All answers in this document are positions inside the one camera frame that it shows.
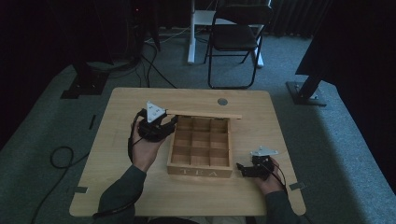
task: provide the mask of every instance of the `chair leg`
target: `chair leg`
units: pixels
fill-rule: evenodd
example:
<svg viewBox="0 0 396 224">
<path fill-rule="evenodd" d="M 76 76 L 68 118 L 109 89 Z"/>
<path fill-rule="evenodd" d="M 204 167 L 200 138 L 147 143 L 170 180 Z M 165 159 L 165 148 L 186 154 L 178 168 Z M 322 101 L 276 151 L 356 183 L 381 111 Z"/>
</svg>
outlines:
<svg viewBox="0 0 396 224">
<path fill-rule="evenodd" d="M 256 77 L 256 70 L 257 70 L 257 65 L 259 64 L 261 50 L 262 50 L 262 37 L 260 38 L 259 46 L 257 47 L 257 55 L 254 61 L 253 76 L 251 77 L 250 84 L 248 84 L 249 87 L 253 84 L 254 78 Z"/>
<path fill-rule="evenodd" d="M 242 62 L 241 62 L 241 63 L 244 63 L 244 62 L 245 62 L 245 60 L 247 59 L 247 57 L 248 57 L 249 53 L 250 53 L 250 51 L 248 51 L 248 52 L 247 52 L 247 54 L 245 55 L 245 57 L 244 57 L 244 59 L 242 60 Z"/>
<path fill-rule="evenodd" d="M 212 51 L 213 51 L 213 46 L 212 45 L 209 46 L 209 45 L 207 45 L 207 49 L 209 49 L 209 70 L 207 72 L 207 85 L 209 85 L 209 87 L 211 89 L 215 89 L 215 87 L 212 86 L 211 81 L 210 81 L 211 75 L 212 75 Z"/>
<path fill-rule="evenodd" d="M 209 45 L 210 45 L 210 37 L 209 37 L 209 40 L 207 40 L 206 53 L 205 53 L 204 63 L 206 63 L 207 52 L 209 51 Z"/>
</svg>

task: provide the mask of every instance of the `person's right hand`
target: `person's right hand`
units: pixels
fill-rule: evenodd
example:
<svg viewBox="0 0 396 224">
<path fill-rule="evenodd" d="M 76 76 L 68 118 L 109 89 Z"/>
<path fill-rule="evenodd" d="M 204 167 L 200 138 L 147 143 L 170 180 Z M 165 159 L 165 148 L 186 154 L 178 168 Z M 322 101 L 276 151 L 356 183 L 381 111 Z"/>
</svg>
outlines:
<svg viewBox="0 0 396 224">
<path fill-rule="evenodd" d="M 279 163 L 277 163 L 277 161 L 274 160 L 273 158 L 271 158 L 271 160 L 275 165 L 274 174 L 279 178 L 279 174 L 277 173 L 279 170 L 277 168 L 279 166 Z M 253 180 L 256 183 L 256 185 L 259 187 L 259 189 L 262 191 L 264 196 L 275 191 L 283 190 L 282 185 L 273 175 L 269 175 L 266 180 L 263 180 L 260 177 L 255 177 L 253 178 Z"/>
</svg>

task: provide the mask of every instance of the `gray carpet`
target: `gray carpet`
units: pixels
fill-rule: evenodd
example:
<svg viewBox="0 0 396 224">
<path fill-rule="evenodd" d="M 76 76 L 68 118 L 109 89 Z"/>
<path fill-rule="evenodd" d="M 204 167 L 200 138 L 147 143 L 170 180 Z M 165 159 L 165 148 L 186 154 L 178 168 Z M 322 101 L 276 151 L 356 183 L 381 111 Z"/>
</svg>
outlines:
<svg viewBox="0 0 396 224">
<path fill-rule="evenodd" d="M 258 70 L 250 90 L 269 91 L 291 161 L 302 190 L 306 215 L 313 223 L 395 223 L 396 198 L 382 176 L 353 119 L 333 85 L 322 82 L 319 90 L 325 107 L 295 105 L 285 83 L 302 82 L 295 70 L 309 46 L 309 39 L 267 36 L 263 42 L 264 67 Z M 154 60 L 158 70 L 178 88 L 208 89 L 207 64 L 202 64 L 205 43 L 197 42 L 196 62 L 187 64 L 189 40 L 177 37 L 162 42 Z M 145 46 L 151 60 L 153 48 Z M 216 63 L 214 81 L 248 81 L 251 60 L 245 64 Z M 102 69 L 111 66 L 92 65 Z M 110 75 L 102 95 L 61 100 L 76 73 L 65 68 L 48 85 L 28 117 L 0 152 L 0 223 L 30 223 L 40 202 L 62 176 L 64 170 L 50 164 L 56 147 L 74 149 L 74 161 L 87 154 L 100 125 L 111 91 L 116 87 L 146 87 L 144 74 L 149 64 Z M 154 69 L 150 87 L 172 88 Z M 54 160 L 66 165 L 70 155 L 61 150 Z M 43 203 L 35 223 L 90 223 L 89 217 L 68 213 L 85 160 L 71 167 L 60 185 Z M 303 223 L 309 223 L 302 217 Z"/>
</svg>

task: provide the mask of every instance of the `gray sleeve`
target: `gray sleeve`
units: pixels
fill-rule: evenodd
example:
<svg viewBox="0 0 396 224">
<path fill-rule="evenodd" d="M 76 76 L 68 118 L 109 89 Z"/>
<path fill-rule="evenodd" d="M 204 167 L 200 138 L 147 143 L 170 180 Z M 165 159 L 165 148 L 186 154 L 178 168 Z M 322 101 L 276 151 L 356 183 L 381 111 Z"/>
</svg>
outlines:
<svg viewBox="0 0 396 224">
<path fill-rule="evenodd" d="M 98 212 L 114 210 L 123 207 L 133 201 L 137 201 L 143 190 L 143 184 L 146 179 L 146 173 L 135 166 L 131 166 L 125 174 L 112 184 L 102 194 L 99 202 Z M 134 222 L 134 205 L 129 206 L 121 212 L 105 217 L 97 218 L 94 224 L 104 223 L 133 223 Z"/>
<path fill-rule="evenodd" d="M 265 195 L 267 205 L 267 224 L 300 223 L 299 217 L 293 212 L 288 195 L 276 191 Z"/>
</svg>

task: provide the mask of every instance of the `hand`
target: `hand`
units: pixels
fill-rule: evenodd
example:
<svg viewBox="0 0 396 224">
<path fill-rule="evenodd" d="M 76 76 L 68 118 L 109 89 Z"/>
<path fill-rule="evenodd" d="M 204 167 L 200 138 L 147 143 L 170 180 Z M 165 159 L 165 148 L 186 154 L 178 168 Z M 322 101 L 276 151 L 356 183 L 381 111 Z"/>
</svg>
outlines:
<svg viewBox="0 0 396 224">
<path fill-rule="evenodd" d="M 274 174 L 279 178 L 279 174 L 278 172 L 278 166 L 279 163 L 277 163 L 276 160 L 274 160 L 273 158 L 271 158 L 273 164 L 275 165 L 274 168 Z M 256 185 L 259 187 L 259 189 L 262 191 L 262 193 L 265 195 L 275 192 L 275 191 L 281 191 L 283 190 L 282 185 L 279 183 L 279 181 L 273 176 L 273 175 L 269 175 L 268 178 L 266 180 L 263 180 L 260 177 L 255 177 L 253 179 L 253 181 L 256 183 Z"/>
<path fill-rule="evenodd" d="M 149 142 L 146 139 L 141 139 L 137 132 L 139 121 L 134 126 L 134 147 L 132 149 L 133 161 L 135 167 L 143 172 L 147 172 L 152 163 L 157 158 L 157 152 L 161 144 L 165 141 L 165 138 L 160 142 Z"/>
</svg>

